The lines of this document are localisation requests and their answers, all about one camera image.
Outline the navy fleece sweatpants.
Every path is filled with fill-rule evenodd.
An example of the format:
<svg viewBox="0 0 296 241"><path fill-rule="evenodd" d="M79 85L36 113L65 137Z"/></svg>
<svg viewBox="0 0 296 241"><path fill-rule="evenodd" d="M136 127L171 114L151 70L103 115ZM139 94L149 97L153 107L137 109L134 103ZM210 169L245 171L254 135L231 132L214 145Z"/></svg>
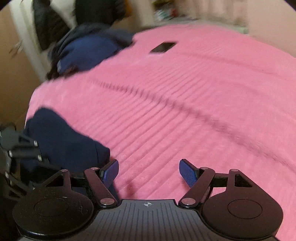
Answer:
<svg viewBox="0 0 296 241"><path fill-rule="evenodd" d="M27 120L23 134L39 144L41 157L20 160L21 181L38 185L58 170L82 174L92 167L102 168L110 159L110 149L72 129L53 110L41 108Z"/></svg>

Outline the blue clothes pile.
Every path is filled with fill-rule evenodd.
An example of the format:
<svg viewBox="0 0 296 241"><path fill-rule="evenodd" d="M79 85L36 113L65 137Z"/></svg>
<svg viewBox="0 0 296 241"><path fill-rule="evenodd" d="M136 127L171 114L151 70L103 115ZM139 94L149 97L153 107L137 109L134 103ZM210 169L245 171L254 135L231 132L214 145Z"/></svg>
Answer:
<svg viewBox="0 0 296 241"><path fill-rule="evenodd" d="M99 23L86 23L70 30L53 45L48 58L48 80L88 71L133 44L134 33Z"/></svg>

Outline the wooden door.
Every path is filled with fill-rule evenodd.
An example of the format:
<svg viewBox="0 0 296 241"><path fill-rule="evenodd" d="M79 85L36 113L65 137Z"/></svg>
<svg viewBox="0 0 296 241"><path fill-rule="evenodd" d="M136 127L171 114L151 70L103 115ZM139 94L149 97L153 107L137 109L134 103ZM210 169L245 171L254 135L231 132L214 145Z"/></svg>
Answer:
<svg viewBox="0 0 296 241"><path fill-rule="evenodd" d="M13 58L9 54L19 41L10 7L5 6L1 10L1 123L14 123L22 129L29 101L40 80L24 51Z"/></svg>

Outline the pink ribbed bed blanket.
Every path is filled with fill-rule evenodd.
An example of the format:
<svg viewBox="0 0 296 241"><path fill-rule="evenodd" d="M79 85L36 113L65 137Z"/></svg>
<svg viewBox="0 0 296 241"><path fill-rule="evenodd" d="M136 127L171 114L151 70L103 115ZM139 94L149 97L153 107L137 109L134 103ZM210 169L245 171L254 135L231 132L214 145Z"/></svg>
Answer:
<svg viewBox="0 0 296 241"><path fill-rule="evenodd" d="M165 53L150 53L177 42ZM239 169L283 209L280 240L295 240L295 57L214 26L140 32L87 72L41 84L27 118L50 108L119 161L123 199L180 199L183 158Z"/></svg>

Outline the black smartphone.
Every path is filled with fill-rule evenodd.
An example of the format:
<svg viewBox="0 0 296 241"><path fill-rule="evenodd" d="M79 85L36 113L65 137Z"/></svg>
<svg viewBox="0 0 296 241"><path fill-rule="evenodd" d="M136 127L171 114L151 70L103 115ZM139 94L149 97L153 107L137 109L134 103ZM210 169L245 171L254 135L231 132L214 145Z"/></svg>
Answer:
<svg viewBox="0 0 296 241"><path fill-rule="evenodd" d="M172 47L174 47L176 44L177 42L162 42L158 46L154 47L154 49L152 49L150 53L165 53Z"/></svg>

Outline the black puffer jacket left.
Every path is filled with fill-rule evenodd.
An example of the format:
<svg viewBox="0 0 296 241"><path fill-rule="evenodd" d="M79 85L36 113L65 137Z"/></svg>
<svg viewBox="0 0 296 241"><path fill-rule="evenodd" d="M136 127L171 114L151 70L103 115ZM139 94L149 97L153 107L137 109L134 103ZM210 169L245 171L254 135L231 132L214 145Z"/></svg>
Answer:
<svg viewBox="0 0 296 241"><path fill-rule="evenodd" d="M33 0L32 9L38 43L42 51L53 43L59 42L70 27L64 19L51 7L51 1Z"/></svg>

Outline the black puffer jacket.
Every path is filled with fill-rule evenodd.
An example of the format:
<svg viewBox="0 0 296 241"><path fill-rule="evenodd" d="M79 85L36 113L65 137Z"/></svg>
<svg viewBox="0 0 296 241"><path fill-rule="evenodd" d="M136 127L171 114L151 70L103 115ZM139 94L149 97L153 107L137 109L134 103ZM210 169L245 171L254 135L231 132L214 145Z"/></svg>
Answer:
<svg viewBox="0 0 296 241"><path fill-rule="evenodd" d="M76 0L74 13L77 25L101 23L112 26L132 15L132 5L125 0Z"/></svg>
<svg viewBox="0 0 296 241"><path fill-rule="evenodd" d="M70 27L64 19L51 7L51 1L33 0L32 9L38 43L42 51L53 43L59 42Z"/></svg>

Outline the black puffer jacket right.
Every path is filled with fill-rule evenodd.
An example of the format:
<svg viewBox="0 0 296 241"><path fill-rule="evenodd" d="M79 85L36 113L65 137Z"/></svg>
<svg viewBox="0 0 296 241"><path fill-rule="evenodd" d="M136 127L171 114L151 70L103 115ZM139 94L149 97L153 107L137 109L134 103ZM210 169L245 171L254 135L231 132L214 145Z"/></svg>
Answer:
<svg viewBox="0 0 296 241"><path fill-rule="evenodd" d="M77 25L101 23L112 26L132 15L132 5L125 0L76 0L74 13Z"/></svg>

